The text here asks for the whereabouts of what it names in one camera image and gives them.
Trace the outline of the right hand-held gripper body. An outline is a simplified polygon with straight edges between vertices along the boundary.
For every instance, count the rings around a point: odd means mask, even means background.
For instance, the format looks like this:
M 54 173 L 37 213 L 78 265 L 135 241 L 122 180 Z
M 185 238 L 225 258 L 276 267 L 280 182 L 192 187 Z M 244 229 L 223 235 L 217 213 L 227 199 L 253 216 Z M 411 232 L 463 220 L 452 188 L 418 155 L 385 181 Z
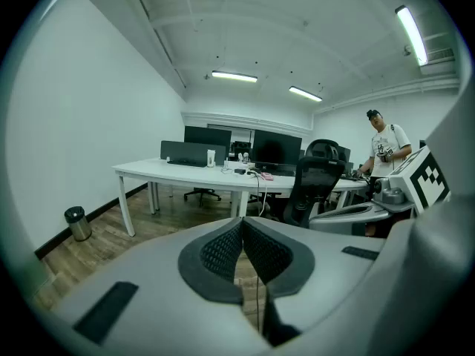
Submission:
M 448 200 L 451 192 L 429 147 L 412 153 L 398 168 L 375 182 L 372 201 L 390 213 L 410 209 L 419 216 L 432 205 Z

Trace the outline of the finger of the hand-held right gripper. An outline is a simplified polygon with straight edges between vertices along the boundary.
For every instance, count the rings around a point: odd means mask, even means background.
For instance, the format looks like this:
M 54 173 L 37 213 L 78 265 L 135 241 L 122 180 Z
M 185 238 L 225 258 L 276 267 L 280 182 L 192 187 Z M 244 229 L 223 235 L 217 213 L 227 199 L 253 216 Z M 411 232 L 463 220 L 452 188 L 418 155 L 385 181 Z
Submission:
M 390 212 L 373 202 L 351 205 L 319 214 L 309 220 L 309 229 L 331 234 L 365 236 L 367 225 L 390 217 Z

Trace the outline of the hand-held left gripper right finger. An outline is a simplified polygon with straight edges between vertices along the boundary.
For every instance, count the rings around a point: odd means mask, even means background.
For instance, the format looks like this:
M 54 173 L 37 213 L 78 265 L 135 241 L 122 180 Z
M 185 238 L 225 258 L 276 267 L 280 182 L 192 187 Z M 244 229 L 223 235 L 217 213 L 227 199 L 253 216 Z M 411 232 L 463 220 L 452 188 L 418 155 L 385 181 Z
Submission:
M 342 303 L 385 241 L 243 218 L 243 249 L 266 287 L 262 335 L 282 344 Z

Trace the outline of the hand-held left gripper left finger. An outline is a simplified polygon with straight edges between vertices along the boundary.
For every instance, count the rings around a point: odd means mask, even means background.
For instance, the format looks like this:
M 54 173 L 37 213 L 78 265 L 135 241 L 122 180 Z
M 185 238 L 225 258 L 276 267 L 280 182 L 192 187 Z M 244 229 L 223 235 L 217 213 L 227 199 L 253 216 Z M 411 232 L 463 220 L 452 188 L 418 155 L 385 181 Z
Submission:
M 54 313 L 105 352 L 267 352 L 234 282 L 241 224 L 218 220 L 140 243 Z

